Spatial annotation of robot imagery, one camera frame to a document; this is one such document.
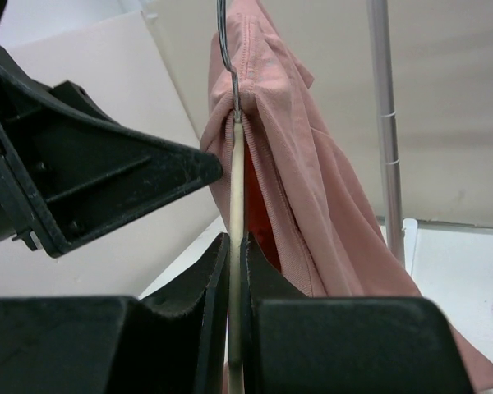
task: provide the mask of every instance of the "pink garment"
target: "pink garment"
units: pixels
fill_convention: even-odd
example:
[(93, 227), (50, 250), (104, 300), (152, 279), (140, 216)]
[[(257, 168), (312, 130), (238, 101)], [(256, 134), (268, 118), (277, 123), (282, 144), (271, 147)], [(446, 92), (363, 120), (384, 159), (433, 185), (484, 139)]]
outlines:
[[(235, 0), (228, 46), (239, 73), (246, 142), (274, 233), (282, 274), (308, 296), (421, 296), (387, 249), (349, 161), (291, 54), (258, 0)], [(210, 189), (228, 224), (233, 149), (230, 74), (214, 37), (211, 116), (201, 140), (225, 175)], [(453, 329), (476, 390), (493, 387), (493, 364)]]

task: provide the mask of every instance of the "red object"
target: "red object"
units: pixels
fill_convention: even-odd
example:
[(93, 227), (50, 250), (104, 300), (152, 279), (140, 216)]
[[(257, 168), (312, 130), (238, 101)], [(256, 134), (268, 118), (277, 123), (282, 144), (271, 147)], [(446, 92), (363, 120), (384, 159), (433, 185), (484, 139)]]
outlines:
[(248, 231), (256, 238), (267, 261), (281, 272), (281, 262), (279, 261), (274, 232), (270, 225), (269, 214), (248, 147), (245, 149), (245, 173)]

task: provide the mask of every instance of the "metal hanger hook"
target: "metal hanger hook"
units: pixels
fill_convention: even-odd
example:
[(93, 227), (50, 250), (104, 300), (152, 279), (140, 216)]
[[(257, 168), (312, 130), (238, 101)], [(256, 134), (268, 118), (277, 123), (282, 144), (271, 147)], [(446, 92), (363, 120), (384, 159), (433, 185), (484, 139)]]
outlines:
[(224, 68), (226, 68), (227, 71), (232, 74), (234, 121), (241, 121), (241, 104), (239, 101), (239, 77), (237, 75), (236, 67), (234, 67), (232, 65), (232, 62), (230, 61), (230, 53), (228, 52), (226, 0), (217, 0), (217, 32)]

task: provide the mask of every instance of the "clothes hanger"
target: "clothes hanger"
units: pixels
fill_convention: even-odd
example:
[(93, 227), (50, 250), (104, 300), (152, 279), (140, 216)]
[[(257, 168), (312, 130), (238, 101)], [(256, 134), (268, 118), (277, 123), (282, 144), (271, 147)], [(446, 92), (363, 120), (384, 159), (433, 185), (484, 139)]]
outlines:
[(228, 52), (226, 0), (217, 1), (221, 57), (232, 75), (233, 151), (230, 176), (230, 280), (228, 290), (228, 393), (244, 392), (241, 352), (241, 244), (245, 236), (245, 135), (239, 98), (239, 76)]

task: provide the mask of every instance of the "metal pole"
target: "metal pole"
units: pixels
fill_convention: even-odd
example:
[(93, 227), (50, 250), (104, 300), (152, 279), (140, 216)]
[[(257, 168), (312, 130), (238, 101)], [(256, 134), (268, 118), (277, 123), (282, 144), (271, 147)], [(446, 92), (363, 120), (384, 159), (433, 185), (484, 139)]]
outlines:
[(389, 38), (387, 0), (367, 0), (371, 51), (373, 59), (378, 132), (380, 136), (380, 161), (382, 188), (385, 200), (385, 227), (387, 245), (405, 267), (403, 250), (402, 190), (400, 161), (396, 138), (396, 112), (394, 110), (393, 70)]

